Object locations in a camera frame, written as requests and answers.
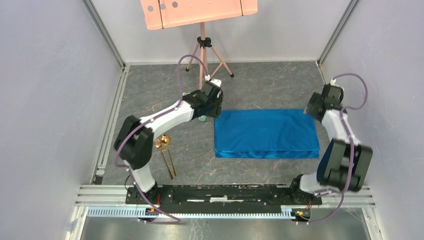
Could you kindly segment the blue cloth napkin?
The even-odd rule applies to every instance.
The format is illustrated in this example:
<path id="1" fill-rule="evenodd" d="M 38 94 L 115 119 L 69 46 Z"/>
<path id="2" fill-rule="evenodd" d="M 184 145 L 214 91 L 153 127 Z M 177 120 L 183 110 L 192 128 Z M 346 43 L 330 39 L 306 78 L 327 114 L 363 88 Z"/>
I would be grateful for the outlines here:
<path id="1" fill-rule="evenodd" d="M 214 120 L 217 158 L 317 159 L 314 119 L 302 109 L 223 110 Z"/>

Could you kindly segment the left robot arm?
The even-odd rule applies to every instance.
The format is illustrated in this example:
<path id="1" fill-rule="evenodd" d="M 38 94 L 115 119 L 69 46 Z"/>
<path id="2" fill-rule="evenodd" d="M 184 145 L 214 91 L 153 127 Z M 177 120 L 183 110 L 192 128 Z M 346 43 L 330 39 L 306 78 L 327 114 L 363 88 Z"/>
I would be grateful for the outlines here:
<path id="1" fill-rule="evenodd" d="M 221 80 L 206 81 L 201 89 L 182 96 L 181 100 L 155 114 L 128 116 L 114 142 L 122 167 L 129 170 L 138 188 L 138 197 L 145 204 L 157 198 L 156 181 L 150 170 L 150 159 L 155 140 L 172 128 L 202 116 L 217 118 L 224 98 Z"/>

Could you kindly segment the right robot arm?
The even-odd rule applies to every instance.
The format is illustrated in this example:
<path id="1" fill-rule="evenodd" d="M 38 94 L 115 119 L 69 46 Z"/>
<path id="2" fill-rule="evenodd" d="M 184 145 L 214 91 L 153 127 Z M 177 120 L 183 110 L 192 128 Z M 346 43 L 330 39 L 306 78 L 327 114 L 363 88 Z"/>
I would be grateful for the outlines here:
<path id="1" fill-rule="evenodd" d="M 295 204 L 302 204 L 309 196 L 358 192 L 365 182 L 373 150 L 354 136 L 343 97 L 343 88 L 329 83 L 309 99 L 305 113 L 325 128 L 329 144 L 316 172 L 292 180 L 288 196 Z"/>

